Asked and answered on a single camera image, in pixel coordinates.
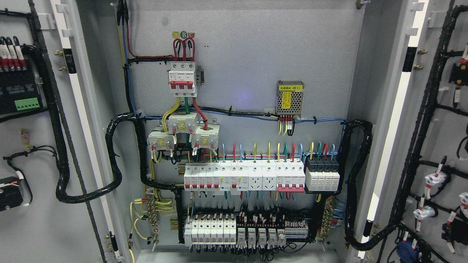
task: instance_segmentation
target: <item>green terminal connector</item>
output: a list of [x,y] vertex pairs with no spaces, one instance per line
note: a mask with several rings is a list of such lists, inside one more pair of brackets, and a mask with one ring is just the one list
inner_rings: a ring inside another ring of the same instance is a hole
[[16,110],[30,110],[39,108],[39,101],[37,98],[24,99],[15,101]]

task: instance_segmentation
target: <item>circuit breaker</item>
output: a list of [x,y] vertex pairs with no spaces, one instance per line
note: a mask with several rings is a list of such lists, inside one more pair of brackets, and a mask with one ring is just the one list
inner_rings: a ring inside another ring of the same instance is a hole
[[201,70],[195,61],[174,61],[169,64],[169,86],[174,97],[196,97],[202,84]]

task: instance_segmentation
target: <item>metal mesh power supply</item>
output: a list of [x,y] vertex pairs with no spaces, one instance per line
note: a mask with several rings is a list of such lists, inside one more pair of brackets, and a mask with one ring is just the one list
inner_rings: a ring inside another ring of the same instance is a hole
[[277,115],[301,115],[304,83],[302,81],[279,80],[277,82]]

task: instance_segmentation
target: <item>warning label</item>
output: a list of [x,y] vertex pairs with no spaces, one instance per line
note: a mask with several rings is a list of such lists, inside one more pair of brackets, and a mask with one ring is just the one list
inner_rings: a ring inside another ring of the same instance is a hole
[[283,109],[290,109],[291,108],[291,91],[284,91],[283,98],[281,100],[281,107]]

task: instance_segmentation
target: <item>main circuit breaker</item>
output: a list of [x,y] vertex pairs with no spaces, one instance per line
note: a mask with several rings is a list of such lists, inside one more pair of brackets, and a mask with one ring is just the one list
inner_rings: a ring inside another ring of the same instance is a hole
[[302,97],[304,95],[304,83],[302,81],[279,80],[277,82],[276,114],[285,116],[302,113]]
[[169,63],[169,85],[174,97],[196,97],[203,84],[203,70],[195,61]]

